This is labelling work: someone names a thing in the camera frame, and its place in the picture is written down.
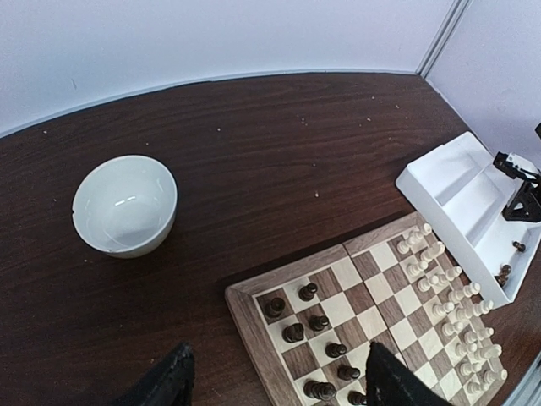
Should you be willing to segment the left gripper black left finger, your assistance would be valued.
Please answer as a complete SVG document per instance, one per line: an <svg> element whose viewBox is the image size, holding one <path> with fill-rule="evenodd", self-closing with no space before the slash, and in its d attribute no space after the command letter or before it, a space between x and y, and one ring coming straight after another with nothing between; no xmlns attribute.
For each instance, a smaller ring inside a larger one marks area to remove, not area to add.
<svg viewBox="0 0 541 406"><path fill-rule="evenodd" d="M180 343L111 405L191 405L195 377L194 353Z"/></svg>

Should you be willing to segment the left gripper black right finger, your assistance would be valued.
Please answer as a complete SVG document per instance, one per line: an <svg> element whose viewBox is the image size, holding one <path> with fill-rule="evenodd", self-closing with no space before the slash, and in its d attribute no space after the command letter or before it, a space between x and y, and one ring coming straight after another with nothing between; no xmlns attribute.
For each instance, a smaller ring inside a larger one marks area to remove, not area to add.
<svg viewBox="0 0 541 406"><path fill-rule="evenodd" d="M366 364L367 405L447 406L382 343L370 343Z"/></svg>

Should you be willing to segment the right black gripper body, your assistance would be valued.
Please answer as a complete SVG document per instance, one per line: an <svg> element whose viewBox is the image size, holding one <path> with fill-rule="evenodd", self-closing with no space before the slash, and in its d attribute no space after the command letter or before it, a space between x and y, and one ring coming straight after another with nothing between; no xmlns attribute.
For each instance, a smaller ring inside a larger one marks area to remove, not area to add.
<svg viewBox="0 0 541 406"><path fill-rule="evenodd" d="M509 222L540 222L540 186L524 181L502 216Z"/></svg>

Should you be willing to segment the eleventh dark brown chess piece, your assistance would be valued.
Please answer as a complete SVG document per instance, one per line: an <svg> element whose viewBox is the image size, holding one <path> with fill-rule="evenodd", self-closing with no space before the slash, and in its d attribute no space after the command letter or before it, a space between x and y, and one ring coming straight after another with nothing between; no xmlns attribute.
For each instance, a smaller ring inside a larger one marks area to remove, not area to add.
<svg viewBox="0 0 541 406"><path fill-rule="evenodd" d="M368 405L367 396L358 391L350 391L350 393L348 393L347 395L347 401L351 405L361 405L361 406Z"/></svg>

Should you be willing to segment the white plastic compartment tray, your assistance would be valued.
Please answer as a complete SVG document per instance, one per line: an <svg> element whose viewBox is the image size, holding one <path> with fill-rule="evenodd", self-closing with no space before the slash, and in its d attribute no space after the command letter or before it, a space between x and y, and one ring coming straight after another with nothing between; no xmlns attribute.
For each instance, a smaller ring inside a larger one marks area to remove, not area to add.
<svg viewBox="0 0 541 406"><path fill-rule="evenodd" d="M493 165L491 155L467 131L407 164L396 187L432 226L485 299L502 307L515 301L540 244L540 222L509 222L502 212L524 180ZM516 254L512 241L526 245ZM502 288L495 276L511 261Z"/></svg>

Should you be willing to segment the wooden chess board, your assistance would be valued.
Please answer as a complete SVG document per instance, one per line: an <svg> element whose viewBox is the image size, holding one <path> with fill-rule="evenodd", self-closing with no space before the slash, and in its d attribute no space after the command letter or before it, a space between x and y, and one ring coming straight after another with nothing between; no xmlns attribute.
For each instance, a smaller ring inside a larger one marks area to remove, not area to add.
<svg viewBox="0 0 541 406"><path fill-rule="evenodd" d="M350 391L364 393L367 389L366 362L373 341L384 344L407 366L387 324L390 317L385 302L393 293L383 272L394 264L388 241L423 223L426 221L415 212L227 288L232 318L273 404L349 404ZM308 283L316 283L318 292L304 302L298 291ZM286 307L280 317L271 319L265 316L264 308L275 297L283 298ZM312 315L326 315L330 325L324 331L313 332L309 328ZM304 340L286 343L283 329L297 322L303 324ZM328 357L328 343L345 344L347 353L336 359ZM351 381L339 379L340 365L359 368L360 377ZM307 381L332 383L336 396L329 401L307 397L303 392Z"/></svg>

